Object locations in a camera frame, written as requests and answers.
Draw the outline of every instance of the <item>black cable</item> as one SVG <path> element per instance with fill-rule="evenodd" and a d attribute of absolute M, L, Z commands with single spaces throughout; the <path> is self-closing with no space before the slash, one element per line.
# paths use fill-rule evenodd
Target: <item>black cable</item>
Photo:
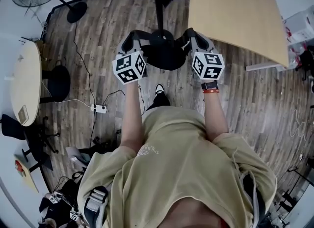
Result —
<path fill-rule="evenodd" d="M 139 88 L 139 92 L 141 94 L 141 99 L 142 99 L 142 102 L 143 102 L 143 113 L 142 113 L 142 116 L 143 116 L 143 114 L 145 113 L 145 103 L 144 103 L 144 99 L 143 99 L 143 96 L 142 96 L 142 87 L 140 85 L 138 85 L 138 88 Z"/>
<path fill-rule="evenodd" d="M 92 91 L 92 88 L 91 88 L 91 86 L 90 86 L 90 72 L 89 72 L 88 69 L 87 69 L 87 66 L 86 66 L 86 64 L 85 64 L 85 61 L 84 61 L 82 55 L 78 52 L 78 45 L 77 45 L 76 42 L 75 42 L 75 37 L 77 36 L 77 27 L 78 27 L 78 23 L 76 22 L 76 23 L 75 23 L 75 33 L 74 33 L 73 43 L 75 44 L 77 54 L 78 54 L 78 55 L 80 56 L 80 58 L 82 59 L 82 61 L 83 61 L 83 63 L 84 63 L 84 66 L 85 66 L 85 69 L 86 69 L 86 71 L 87 71 L 87 73 L 88 73 L 88 85 L 89 85 L 89 90 L 90 90 L 90 93 L 91 93 L 92 96 L 93 96 L 94 105 L 95 105 L 95 104 L 96 104 L 96 99 L 95 99 L 95 97 L 94 97 L 94 95 L 93 95 L 93 91 Z"/>
<path fill-rule="evenodd" d="M 56 67 L 57 66 L 57 63 L 60 62 L 60 65 L 63 65 L 63 66 L 66 66 L 67 65 L 67 59 L 64 57 L 65 59 L 65 64 L 63 65 L 62 64 L 62 61 L 60 59 L 58 59 L 55 63 L 54 63 L 54 66 Z"/>
<path fill-rule="evenodd" d="M 57 185 L 55 186 L 53 192 L 56 191 L 56 189 L 64 182 L 65 179 L 69 180 L 69 178 L 67 176 L 62 176 L 62 177 L 59 178 L 59 181 L 58 181 Z"/>
<path fill-rule="evenodd" d="M 288 173 L 288 171 L 289 171 L 290 169 L 296 167 L 296 165 L 297 165 L 299 162 L 300 162 L 300 161 L 297 161 L 293 166 L 290 166 L 290 167 L 286 170 L 286 172 L 280 177 L 280 179 L 277 180 L 277 183 L 279 183 L 280 180 L 283 179 L 284 175 L 285 175 L 286 173 Z"/>
<path fill-rule="evenodd" d="M 93 137 L 93 133 L 94 133 L 95 123 L 96 123 L 96 109 L 94 109 L 94 124 L 93 124 L 92 134 L 90 135 L 89 147 L 92 146 L 92 137 Z"/>
<path fill-rule="evenodd" d="M 113 95 L 113 94 L 115 94 L 115 93 L 117 93 L 117 92 L 122 92 L 122 93 L 123 93 L 122 90 L 117 90 L 117 91 L 115 91 L 115 92 L 112 92 L 112 93 L 108 94 L 107 97 L 106 97 L 106 99 L 105 99 L 104 102 L 103 102 L 103 106 L 105 105 L 105 103 L 106 103 L 107 99 L 109 98 L 109 96 L 111 96 L 111 95 Z"/>
<path fill-rule="evenodd" d="M 60 65 L 62 65 L 61 60 L 58 59 L 58 60 L 54 63 L 54 66 L 55 66 L 55 67 L 57 66 L 57 63 L 58 63 L 58 62 L 60 62 Z"/>

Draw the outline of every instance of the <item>office chair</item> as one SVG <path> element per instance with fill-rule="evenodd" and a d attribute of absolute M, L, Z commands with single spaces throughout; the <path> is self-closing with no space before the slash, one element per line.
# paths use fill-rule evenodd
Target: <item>office chair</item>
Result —
<path fill-rule="evenodd" d="M 0 123 L 4 136 L 13 137 L 22 141 L 25 140 L 23 126 L 17 120 L 3 114 Z"/>
<path fill-rule="evenodd" d="M 60 136 L 59 133 L 53 134 L 53 135 L 47 135 L 46 132 L 46 125 L 45 121 L 48 119 L 48 117 L 43 118 L 43 123 L 42 124 L 32 124 L 29 127 L 24 127 L 24 133 L 26 136 L 26 140 L 29 146 L 29 150 L 24 151 L 22 149 L 23 156 L 28 162 L 27 155 L 32 153 L 34 159 L 38 162 L 38 164 L 34 165 L 32 169 L 38 168 L 40 165 L 46 166 L 48 169 L 53 171 L 52 164 L 51 164 L 51 159 L 48 154 L 44 152 L 44 146 L 48 146 L 50 150 L 53 153 L 59 153 L 58 150 L 54 149 L 49 141 L 48 137 L 50 136 Z"/>
<path fill-rule="evenodd" d="M 311 75 L 314 77 L 314 46 L 307 46 L 306 51 L 300 55 L 300 63 L 295 68 L 298 71 L 300 68 L 304 71 L 303 81 L 306 80 L 307 72 L 310 71 Z"/>

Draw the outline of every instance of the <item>white shoe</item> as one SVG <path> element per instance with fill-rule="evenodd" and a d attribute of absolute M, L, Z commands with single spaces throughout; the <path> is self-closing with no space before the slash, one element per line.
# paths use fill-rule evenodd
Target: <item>white shoe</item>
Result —
<path fill-rule="evenodd" d="M 159 94 L 161 92 L 165 92 L 165 88 L 162 84 L 157 84 L 157 86 L 155 88 L 155 96 L 157 96 L 157 94 Z"/>

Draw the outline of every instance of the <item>person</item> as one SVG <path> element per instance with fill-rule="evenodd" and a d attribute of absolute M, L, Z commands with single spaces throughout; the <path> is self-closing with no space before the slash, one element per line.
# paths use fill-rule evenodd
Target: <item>person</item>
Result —
<path fill-rule="evenodd" d="M 205 118 L 171 107 L 161 84 L 142 118 L 138 84 L 126 85 L 121 144 L 111 153 L 95 153 L 80 184 L 78 205 L 85 218 L 98 192 L 93 189 L 105 187 L 108 199 L 100 200 L 105 210 L 94 209 L 102 215 L 98 227 L 256 226 L 242 179 L 251 176 L 267 210 L 276 176 L 240 135 L 229 133 L 217 83 L 202 87 Z"/>

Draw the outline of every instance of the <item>wood-patterned flooring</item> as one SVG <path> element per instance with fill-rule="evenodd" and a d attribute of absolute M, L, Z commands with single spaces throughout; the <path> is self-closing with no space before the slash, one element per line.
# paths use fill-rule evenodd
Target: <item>wood-patterned flooring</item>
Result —
<path fill-rule="evenodd" d="M 88 70 L 91 73 L 91 88 L 96 103 L 101 104 L 106 96 L 123 85 L 112 73 L 111 62 L 120 40 L 133 29 L 152 32 L 157 28 L 154 0 L 87 0 L 88 10 L 78 22 L 76 42 Z M 175 0 L 164 12 L 164 27 L 178 38 L 187 29 L 188 0 Z M 88 74 L 76 54 L 73 43 L 75 24 L 66 21 L 68 8 L 57 9 L 51 16 L 46 35 L 50 44 L 50 69 L 60 59 L 71 75 L 71 90 L 68 99 L 79 99 L 90 105 L 93 98 L 89 91 Z M 278 181 L 278 194 L 292 187 L 296 180 L 293 173 L 285 171 L 293 166 L 303 154 L 299 163 L 303 171 L 306 158 L 313 154 L 314 104 L 309 82 L 301 80 L 301 72 L 294 70 L 277 72 L 275 68 L 246 72 L 245 66 L 267 61 L 265 58 L 232 45 L 215 42 L 218 51 L 224 56 L 226 68 L 219 80 L 223 109 L 230 130 L 242 134 L 252 148 L 275 171 Z M 191 59 L 176 71 L 160 70 L 148 66 L 148 78 L 139 83 L 147 108 L 155 96 L 155 85 L 162 82 L 171 105 L 190 108 L 204 113 L 203 94 L 200 81 L 193 77 Z M 102 141 L 112 139 L 114 132 L 121 128 L 124 97 L 121 93 L 111 96 L 106 105 L 107 114 L 97 114 L 93 137 Z M 305 122 L 305 139 L 297 134 L 290 137 L 289 125 L 293 111 L 297 109 L 298 121 Z M 86 148 L 94 115 L 84 104 L 77 101 L 60 104 L 41 104 L 38 120 L 47 115 L 50 130 L 61 136 L 51 140 L 59 154 L 51 155 L 53 171 L 44 167 L 50 189 L 53 189 L 61 176 L 71 176 L 80 170 L 66 155 L 65 147 Z M 293 120 L 292 131 L 297 128 Z"/>

